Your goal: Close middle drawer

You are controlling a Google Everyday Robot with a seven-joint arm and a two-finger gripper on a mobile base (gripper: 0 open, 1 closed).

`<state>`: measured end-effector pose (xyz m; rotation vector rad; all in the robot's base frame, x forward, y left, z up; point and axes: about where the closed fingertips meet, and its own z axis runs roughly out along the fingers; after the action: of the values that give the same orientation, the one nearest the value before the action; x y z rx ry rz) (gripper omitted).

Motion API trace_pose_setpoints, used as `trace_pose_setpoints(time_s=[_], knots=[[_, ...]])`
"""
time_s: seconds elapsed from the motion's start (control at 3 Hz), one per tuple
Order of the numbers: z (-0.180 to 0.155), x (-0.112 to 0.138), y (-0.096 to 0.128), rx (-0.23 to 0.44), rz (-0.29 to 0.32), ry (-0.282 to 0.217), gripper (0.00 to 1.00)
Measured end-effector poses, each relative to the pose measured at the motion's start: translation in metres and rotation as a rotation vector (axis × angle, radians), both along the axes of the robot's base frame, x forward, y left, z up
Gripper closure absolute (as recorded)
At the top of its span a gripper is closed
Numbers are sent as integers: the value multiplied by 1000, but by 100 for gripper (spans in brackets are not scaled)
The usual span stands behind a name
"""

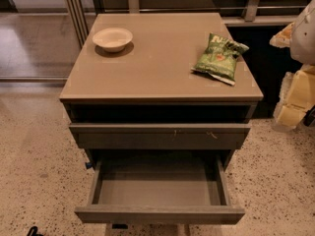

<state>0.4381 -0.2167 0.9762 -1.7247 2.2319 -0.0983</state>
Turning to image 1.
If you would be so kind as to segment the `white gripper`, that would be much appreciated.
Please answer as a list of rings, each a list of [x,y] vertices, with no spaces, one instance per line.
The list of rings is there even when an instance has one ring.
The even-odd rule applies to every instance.
[[[287,25],[270,39],[274,47],[290,46],[293,23]],[[294,75],[286,72],[280,89],[280,101],[273,117],[274,130],[293,130],[315,105],[315,66],[303,65]]]

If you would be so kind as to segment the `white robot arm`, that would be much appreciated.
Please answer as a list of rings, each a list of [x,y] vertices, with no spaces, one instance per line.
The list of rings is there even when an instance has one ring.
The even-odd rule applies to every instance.
[[[286,72],[274,110],[273,128],[288,132],[300,123],[315,126],[315,0],[296,20],[274,35],[270,44],[289,48],[290,57],[302,64],[295,72]]]

